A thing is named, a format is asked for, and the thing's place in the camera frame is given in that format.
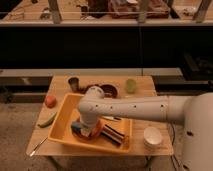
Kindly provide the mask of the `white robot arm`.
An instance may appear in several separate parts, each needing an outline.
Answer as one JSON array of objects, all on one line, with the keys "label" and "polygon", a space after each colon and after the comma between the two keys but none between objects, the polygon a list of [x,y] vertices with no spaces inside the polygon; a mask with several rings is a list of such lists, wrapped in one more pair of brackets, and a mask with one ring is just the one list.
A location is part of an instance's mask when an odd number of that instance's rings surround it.
[{"label": "white robot arm", "polygon": [[182,125],[181,169],[213,171],[213,93],[106,99],[103,90],[93,86],[80,99],[78,110],[89,130],[102,115]]}]

